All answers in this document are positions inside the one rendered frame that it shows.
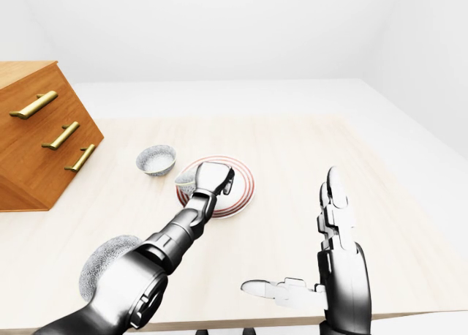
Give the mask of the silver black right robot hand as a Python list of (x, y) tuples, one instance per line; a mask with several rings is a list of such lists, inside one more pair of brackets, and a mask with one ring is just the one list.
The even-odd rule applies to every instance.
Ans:
[(371, 292), (366, 259), (355, 242), (355, 217), (338, 169), (331, 167), (320, 187), (321, 212), (317, 228), (324, 235), (317, 253), (320, 282), (314, 288), (302, 279), (282, 282), (253, 279), (241, 290), (251, 296), (273, 299), (278, 306), (305, 309), (321, 306), (331, 325), (365, 325), (371, 322)]

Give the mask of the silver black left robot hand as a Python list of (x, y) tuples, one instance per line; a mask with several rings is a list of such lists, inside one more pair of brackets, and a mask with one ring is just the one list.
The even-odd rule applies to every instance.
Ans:
[(202, 162), (195, 174), (195, 193), (206, 195), (229, 195), (232, 189), (235, 171), (219, 162)]

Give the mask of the grey patterned bowl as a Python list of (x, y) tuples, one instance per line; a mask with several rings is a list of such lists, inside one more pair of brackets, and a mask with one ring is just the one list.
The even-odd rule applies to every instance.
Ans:
[(99, 246), (85, 262), (79, 278), (79, 291), (84, 301), (94, 296), (101, 275), (120, 256), (142, 244), (137, 236), (116, 236)]
[(175, 179), (175, 185), (187, 196), (191, 196), (197, 189), (196, 184), (197, 168), (191, 168), (180, 173)]
[(150, 176), (164, 176), (176, 163), (176, 150), (169, 145), (155, 145), (139, 153), (137, 168)]

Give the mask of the white plate with red rings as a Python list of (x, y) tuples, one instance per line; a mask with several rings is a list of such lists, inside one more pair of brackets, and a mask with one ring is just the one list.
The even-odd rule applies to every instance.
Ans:
[[(255, 180), (252, 170), (241, 160), (227, 155), (211, 155), (195, 160), (180, 173), (197, 168), (202, 162), (219, 162), (230, 166), (235, 171), (232, 189), (229, 195), (221, 194), (217, 197), (213, 218), (227, 218), (242, 211), (254, 197)], [(177, 186), (176, 194), (181, 205), (185, 206), (191, 196), (185, 195)]]

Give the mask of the wooden drawer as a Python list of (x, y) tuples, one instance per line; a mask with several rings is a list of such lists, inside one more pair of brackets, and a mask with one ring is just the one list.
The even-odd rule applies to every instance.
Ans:
[[(28, 119), (11, 116), (49, 91), (57, 98)], [(0, 62), (0, 147), (81, 120), (85, 108), (55, 62)]]
[(22, 177), (35, 170), (73, 165), (83, 153), (81, 148), (90, 144), (96, 146), (103, 139), (103, 134), (87, 111), (77, 122), (80, 127), (56, 151), (43, 148), (41, 144), (55, 140), (64, 131), (61, 128), (64, 124), (44, 135), (34, 133), (32, 138), (21, 137), (8, 147), (0, 147), (0, 168)]
[(59, 167), (22, 177), (0, 168), (0, 212), (47, 211), (74, 177), (74, 172)]

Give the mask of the wooden cabinet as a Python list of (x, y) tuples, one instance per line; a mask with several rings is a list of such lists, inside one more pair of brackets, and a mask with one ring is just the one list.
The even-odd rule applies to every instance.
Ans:
[(0, 212), (51, 209), (103, 138), (56, 61), (0, 61)]

